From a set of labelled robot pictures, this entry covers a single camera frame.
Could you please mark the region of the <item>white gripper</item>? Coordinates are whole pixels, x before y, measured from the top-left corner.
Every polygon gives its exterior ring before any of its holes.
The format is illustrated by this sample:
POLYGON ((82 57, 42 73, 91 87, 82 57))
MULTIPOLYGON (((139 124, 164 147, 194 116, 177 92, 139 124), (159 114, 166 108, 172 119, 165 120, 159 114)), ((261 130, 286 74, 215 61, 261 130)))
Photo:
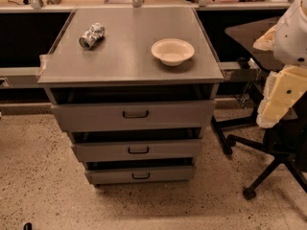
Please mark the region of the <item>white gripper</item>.
POLYGON ((270 72, 257 110, 256 124, 262 128, 275 126, 306 91, 306 67, 286 65, 279 73, 270 72))

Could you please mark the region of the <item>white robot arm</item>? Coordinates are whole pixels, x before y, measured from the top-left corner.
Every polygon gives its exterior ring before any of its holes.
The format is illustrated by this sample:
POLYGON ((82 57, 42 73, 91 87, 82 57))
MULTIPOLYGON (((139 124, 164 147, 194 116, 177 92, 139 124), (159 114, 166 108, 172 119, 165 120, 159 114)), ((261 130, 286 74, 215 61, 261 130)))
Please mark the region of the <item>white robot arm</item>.
POLYGON ((307 0, 295 0, 253 47, 272 51, 284 64, 281 71, 267 77, 257 110, 257 125, 271 128, 307 91, 307 0))

